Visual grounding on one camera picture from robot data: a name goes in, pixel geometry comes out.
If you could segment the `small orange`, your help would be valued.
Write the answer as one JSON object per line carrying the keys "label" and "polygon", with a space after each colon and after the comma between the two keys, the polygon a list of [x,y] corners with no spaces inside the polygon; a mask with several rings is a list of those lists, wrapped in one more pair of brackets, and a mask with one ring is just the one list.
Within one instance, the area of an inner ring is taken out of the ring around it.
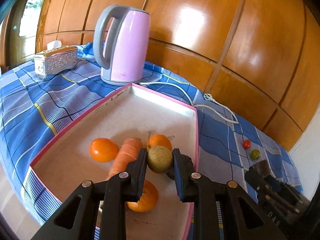
{"label": "small orange", "polygon": [[164,146],[168,150],[172,151],[172,144],[168,137],[162,134],[154,134],[149,137],[148,142],[146,144],[147,150],[155,146]]}

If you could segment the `silver ornate tissue box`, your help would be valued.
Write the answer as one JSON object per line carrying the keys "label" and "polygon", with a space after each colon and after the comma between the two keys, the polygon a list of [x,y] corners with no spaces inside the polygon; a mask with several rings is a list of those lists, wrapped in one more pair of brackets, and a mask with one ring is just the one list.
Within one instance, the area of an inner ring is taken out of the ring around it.
{"label": "silver ornate tissue box", "polygon": [[73,69],[78,62],[77,46],[63,45],[60,40],[47,44],[47,49],[34,56],[34,72],[42,79]]}

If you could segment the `dark cut eggplant piece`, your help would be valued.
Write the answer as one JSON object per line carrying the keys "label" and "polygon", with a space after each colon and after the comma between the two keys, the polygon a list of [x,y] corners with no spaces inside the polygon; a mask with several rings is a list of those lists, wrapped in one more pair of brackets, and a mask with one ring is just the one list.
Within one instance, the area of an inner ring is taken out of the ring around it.
{"label": "dark cut eggplant piece", "polygon": [[263,178],[266,178],[267,176],[271,175],[271,168],[266,159],[255,163],[249,169],[255,171],[258,175],[260,175]]}

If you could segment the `red tomato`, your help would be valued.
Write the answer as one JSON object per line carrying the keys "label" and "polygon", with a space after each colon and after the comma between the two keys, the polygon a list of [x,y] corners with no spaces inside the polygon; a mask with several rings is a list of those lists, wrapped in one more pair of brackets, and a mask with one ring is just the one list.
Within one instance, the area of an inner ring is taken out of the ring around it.
{"label": "red tomato", "polygon": [[249,149],[251,147],[251,142],[249,140],[244,140],[242,143],[244,149]]}

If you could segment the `beige round fruit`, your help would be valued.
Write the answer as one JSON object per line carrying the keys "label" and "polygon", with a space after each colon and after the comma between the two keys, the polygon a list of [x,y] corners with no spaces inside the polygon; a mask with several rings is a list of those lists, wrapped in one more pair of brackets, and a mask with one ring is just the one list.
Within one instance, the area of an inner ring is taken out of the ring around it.
{"label": "beige round fruit", "polygon": [[148,167],[155,173],[167,173],[173,164],[172,152],[165,146],[153,146],[147,154]]}

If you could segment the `orange carrot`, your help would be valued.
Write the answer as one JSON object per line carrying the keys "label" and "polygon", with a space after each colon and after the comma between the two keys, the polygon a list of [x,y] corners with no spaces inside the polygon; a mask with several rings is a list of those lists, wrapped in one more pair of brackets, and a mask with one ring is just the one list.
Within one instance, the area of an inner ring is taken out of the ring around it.
{"label": "orange carrot", "polygon": [[128,163],[137,160],[140,149],[143,147],[143,143],[138,138],[129,138],[123,142],[111,169],[108,173],[107,180],[114,175],[124,172]]}

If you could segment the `pink electric kettle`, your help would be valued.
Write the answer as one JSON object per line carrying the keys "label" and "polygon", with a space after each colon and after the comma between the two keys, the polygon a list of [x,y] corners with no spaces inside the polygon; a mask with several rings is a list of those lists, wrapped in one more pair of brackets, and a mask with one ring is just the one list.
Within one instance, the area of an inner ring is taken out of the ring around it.
{"label": "pink electric kettle", "polygon": [[143,77],[149,44],[150,14],[142,9],[111,5],[97,20],[93,55],[105,83],[122,86]]}

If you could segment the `wooden wardrobe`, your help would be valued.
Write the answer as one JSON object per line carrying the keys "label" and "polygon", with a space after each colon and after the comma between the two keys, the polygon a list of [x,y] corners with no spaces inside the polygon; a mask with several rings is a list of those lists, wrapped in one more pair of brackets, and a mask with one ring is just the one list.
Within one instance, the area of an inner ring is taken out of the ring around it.
{"label": "wooden wardrobe", "polygon": [[319,14],[304,0],[44,0],[36,51],[92,42],[101,12],[151,16],[147,60],[187,79],[290,150],[319,105]]}

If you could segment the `pink rimmed white tray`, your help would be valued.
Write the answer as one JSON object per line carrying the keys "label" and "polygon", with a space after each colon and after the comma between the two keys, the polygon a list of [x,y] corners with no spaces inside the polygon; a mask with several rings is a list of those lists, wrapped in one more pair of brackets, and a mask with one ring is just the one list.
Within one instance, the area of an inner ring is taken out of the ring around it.
{"label": "pink rimmed white tray", "polygon": [[[194,107],[139,85],[115,90],[58,133],[30,164],[25,188],[34,208],[47,220],[84,180],[106,179],[111,163],[95,161],[89,152],[94,139],[107,138],[117,145],[162,134],[174,148],[199,161],[197,113]],[[175,182],[164,174],[146,172],[159,198],[146,213],[126,211],[128,239],[186,239],[193,206],[180,202]]]}

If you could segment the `wooden door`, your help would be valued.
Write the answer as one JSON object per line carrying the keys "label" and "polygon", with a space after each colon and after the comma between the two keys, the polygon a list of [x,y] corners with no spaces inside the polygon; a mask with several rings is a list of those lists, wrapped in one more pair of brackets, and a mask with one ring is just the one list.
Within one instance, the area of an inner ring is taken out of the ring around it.
{"label": "wooden door", "polygon": [[16,0],[1,23],[1,72],[31,60],[44,0]]}

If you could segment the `large orange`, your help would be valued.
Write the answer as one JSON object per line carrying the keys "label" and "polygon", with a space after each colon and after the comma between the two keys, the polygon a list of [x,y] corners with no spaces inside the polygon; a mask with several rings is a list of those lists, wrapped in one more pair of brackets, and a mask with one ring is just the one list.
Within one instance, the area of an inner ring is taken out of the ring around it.
{"label": "large orange", "polygon": [[110,139],[97,138],[91,142],[89,152],[95,161],[106,163],[115,159],[119,147]]}

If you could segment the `blue plaid bedsheet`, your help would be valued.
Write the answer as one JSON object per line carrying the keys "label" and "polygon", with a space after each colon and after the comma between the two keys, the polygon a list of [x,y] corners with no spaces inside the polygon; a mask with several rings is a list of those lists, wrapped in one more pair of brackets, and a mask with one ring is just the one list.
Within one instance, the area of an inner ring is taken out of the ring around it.
{"label": "blue plaid bedsheet", "polygon": [[[7,178],[26,210],[43,224],[34,208],[35,197],[27,192],[25,179],[31,161],[58,132],[101,101],[116,87],[104,83],[95,63],[91,44],[78,48],[83,59],[69,72],[43,81],[28,61],[1,76],[1,161]],[[198,106],[200,120],[200,163],[202,174],[213,181],[236,180],[252,197],[256,192],[244,175],[253,161],[244,140],[260,151],[276,178],[302,191],[298,171],[288,155],[273,139],[215,103],[210,95],[173,72],[146,62],[143,81],[149,88],[187,104]]]}

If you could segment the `green tomato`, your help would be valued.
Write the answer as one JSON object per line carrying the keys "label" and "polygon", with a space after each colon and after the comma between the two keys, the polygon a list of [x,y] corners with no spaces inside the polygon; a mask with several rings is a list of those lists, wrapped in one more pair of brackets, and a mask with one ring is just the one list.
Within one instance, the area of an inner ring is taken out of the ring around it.
{"label": "green tomato", "polygon": [[249,156],[252,160],[258,160],[260,158],[260,151],[257,149],[253,149],[251,150]]}

